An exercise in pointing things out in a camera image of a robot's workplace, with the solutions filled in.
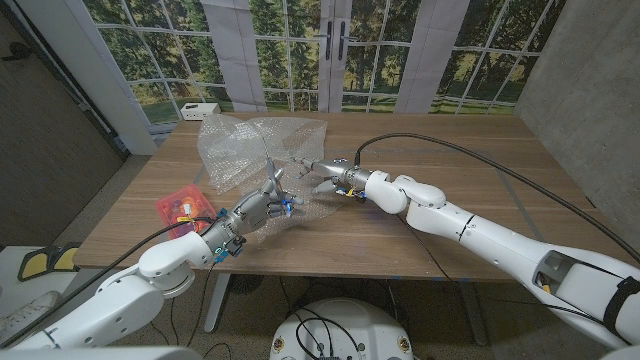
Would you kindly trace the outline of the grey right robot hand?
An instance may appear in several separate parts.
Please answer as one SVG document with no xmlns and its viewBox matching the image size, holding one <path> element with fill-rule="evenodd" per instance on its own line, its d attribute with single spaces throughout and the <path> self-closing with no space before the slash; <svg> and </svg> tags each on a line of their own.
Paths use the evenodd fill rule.
<svg viewBox="0 0 640 360">
<path fill-rule="evenodd" d="M 314 172 L 324 179 L 311 190 L 313 195 L 338 193 L 347 197 L 366 198 L 365 186 L 371 171 L 362 169 L 345 158 L 311 160 L 295 157 L 293 161 L 304 166 L 302 175 Z"/>
</svg>

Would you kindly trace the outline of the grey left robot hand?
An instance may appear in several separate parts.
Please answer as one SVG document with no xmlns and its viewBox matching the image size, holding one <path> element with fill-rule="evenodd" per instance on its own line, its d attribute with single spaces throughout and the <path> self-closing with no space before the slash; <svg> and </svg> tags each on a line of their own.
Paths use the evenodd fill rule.
<svg viewBox="0 0 640 360">
<path fill-rule="evenodd" d="M 261 188 L 242 197 L 202 238 L 215 254 L 227 252 L 236 257 L 242 252 L 246 234 L 262 228 L 269 219 L 291 216 L 294 206 L 303 203 L 303 198 L 283 192 L 267 180 Z"/>
</svg>

